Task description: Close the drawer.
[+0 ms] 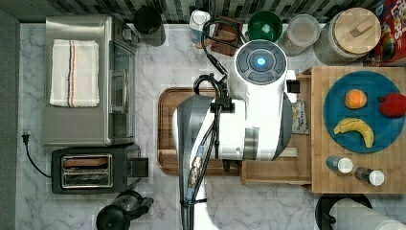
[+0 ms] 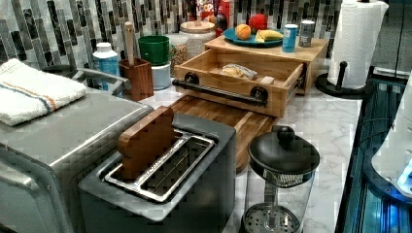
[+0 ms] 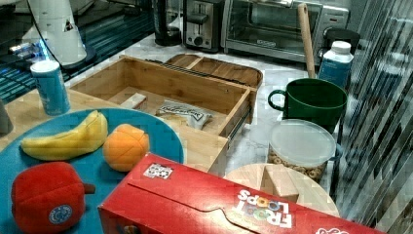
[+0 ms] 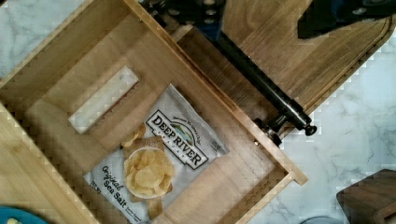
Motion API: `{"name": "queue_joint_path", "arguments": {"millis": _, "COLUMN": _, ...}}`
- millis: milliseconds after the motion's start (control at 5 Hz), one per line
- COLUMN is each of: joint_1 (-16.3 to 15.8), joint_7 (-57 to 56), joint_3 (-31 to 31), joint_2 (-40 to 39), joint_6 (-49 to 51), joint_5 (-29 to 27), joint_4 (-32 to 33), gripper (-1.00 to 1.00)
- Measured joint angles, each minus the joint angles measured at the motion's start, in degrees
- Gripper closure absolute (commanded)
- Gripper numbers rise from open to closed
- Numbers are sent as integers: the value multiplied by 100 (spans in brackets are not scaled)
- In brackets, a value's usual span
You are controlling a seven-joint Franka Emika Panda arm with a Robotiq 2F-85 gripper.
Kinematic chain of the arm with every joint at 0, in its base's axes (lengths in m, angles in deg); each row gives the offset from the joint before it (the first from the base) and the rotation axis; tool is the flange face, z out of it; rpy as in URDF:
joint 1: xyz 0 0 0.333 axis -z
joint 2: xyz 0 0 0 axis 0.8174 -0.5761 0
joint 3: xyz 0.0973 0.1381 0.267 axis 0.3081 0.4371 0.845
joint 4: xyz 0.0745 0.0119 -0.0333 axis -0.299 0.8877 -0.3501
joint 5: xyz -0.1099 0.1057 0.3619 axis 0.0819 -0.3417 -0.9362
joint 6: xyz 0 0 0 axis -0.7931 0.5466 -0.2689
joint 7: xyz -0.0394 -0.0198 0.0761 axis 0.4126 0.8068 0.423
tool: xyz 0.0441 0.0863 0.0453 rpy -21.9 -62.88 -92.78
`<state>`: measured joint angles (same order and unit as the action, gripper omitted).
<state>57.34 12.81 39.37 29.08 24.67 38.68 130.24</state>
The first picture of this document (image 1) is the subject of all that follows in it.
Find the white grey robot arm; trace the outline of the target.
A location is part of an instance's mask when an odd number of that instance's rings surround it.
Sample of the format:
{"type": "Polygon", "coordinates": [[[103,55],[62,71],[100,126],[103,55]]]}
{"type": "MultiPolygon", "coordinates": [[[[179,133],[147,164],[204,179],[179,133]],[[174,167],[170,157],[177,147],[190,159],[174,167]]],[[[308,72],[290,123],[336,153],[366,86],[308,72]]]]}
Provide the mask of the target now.
{"type": "Polygon", "coordinates": [[[293,123],[287,59],[267,40],[237,49],[220,80],[202,75],[172,118],[179,168],[182,230],[215,230],[205,197],[210,159],[268,161],[287,147],[293,123]]]}

